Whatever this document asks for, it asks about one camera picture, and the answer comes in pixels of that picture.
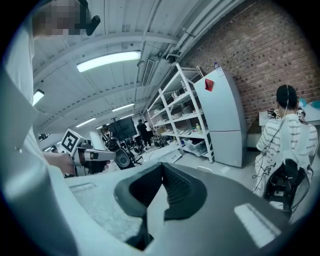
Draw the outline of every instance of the headphones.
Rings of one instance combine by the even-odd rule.
[[[37,8],[42,7],[52,1],[54,0],[42,0],[35,6],[34,9],[36,10]],[[91,19],[90,23],[87,23],[87,15],[90,14],[87,0],[74,0],[74,1],[78,2],[81,6],[80,23],[74,24],[74,30],[78,31],[78,30],[84,29],[87,36],[91,36],[96,30],[97,26],[100,24],[101,19],[98,15],[96,15]]]

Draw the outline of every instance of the television screen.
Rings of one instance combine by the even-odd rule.
[[[137,134],[134,121],[131,117],[110,123],[108,127],[109,131],[112,132],[112,136],[116,137],[119,141],[123,141]]]

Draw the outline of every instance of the white refrigerator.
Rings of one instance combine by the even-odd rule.
[[[211,91],[206,87],[206,79],[213,81]],[[194,88],[210,132],[214,160],[242,167],[247,150],[247,126],[232,76],[220,67],[197,81]]]

